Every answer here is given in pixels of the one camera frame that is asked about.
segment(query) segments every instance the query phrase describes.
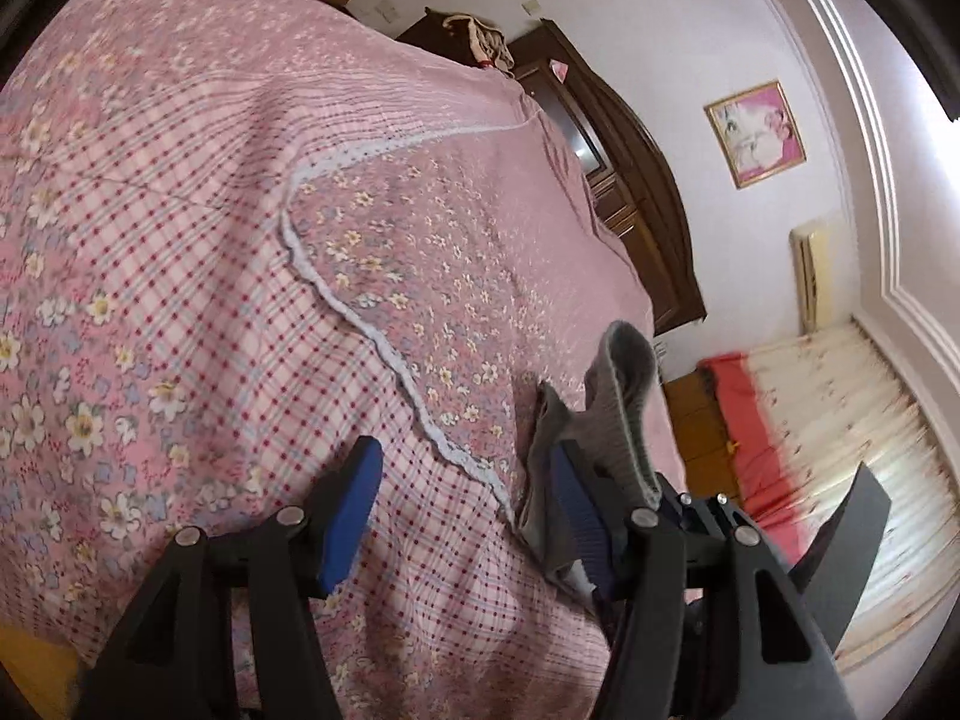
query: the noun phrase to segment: cloth on wardrobe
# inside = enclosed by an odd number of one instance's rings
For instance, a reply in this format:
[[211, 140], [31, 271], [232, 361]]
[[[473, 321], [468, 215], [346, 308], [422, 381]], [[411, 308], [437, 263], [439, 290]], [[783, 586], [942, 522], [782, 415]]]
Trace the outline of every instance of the cloth on wardrobe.
[[483, 22], [469, 13], [440, 14], [444, 29], [453, 29], [455, 22], [467, 23], [467, 34], [470, 40], [470, 52], [480, 67], [493, 66], [502, 74], [514, 77], [510, 71], [514, 69], [514, 57], [507, 48], [506, 36], [491, 23]]
[[551, 491], [549, 452], [561, 440], [574, 440], [589, 464], [613, 477], [632, 507], [659, 508], [661, 486], [643, 443], [643, 410], [656, 386], [656, 355], [649, 341], [629, 322], [613, 322], [601, 338], [584, 385], [587, 408], [573, 412], [552, 386], [541, 384], [541, 408], [527, 455], [529, 484], [518, 526], [547, 579], [592, 607], [592, 585]]

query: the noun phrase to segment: wooden wardrobe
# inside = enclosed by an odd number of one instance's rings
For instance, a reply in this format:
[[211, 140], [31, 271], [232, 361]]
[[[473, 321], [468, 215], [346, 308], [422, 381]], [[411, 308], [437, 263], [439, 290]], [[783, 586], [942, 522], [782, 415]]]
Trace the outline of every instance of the wooden wardrobe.
[[[444, 29], [442, 14], [428, 10], [397, 39], [475, 66], [466, 35]], [[597, 215], [627, 248], [653, 301], [656, 333], [705, 317], [680, 192], [637, 114], [552, 20], [509, 47], [517, 81], [560, 127], [580, 158]], [[568, 66], [563, 82], [551, 59]]]

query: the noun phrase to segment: picture frame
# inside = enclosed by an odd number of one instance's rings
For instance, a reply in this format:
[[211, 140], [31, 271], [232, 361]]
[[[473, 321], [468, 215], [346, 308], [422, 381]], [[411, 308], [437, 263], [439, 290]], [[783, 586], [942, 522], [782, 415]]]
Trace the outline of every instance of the picture frame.
[[717, 100], [704, 111], [737, 189], [806, 162], [800, 130], [778, 80]]

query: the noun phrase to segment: gray cloth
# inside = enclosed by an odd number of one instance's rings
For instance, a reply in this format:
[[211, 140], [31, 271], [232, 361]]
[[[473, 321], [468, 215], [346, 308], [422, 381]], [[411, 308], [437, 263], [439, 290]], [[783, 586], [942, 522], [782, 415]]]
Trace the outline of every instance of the gray cloth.
[[649, 341], [632, 324], [613, 322], [584, 384], [587, 408], [582, 412], [572, 412], [552, 386], [541, 384], [518, 526], [547, 579], [592, 608], [592, 585], [566, 517], [551, 494], [549, 451], [560, 440], [574, 440], [587, 463], [611, 475], [631, 508], [659, 509], [661, 486], [643, 444], [643, 410], [651, 386], [656, 386], [656, 356]]

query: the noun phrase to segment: floral bedspread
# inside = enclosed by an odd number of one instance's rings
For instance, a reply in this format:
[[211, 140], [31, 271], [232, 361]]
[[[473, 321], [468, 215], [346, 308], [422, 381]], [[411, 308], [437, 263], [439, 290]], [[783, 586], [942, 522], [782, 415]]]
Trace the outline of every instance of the floral bedspread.
[[92, 662], [171, 533], [368, 434], [371, 527], [314, 607], [344, 716], [583, 716], [606, 645], [512, 512], [536, 384], [582, 406], [613, 319], [649, 298], [496, 71], [315, 1], [73, 0], [0, 93], [0, 618]]

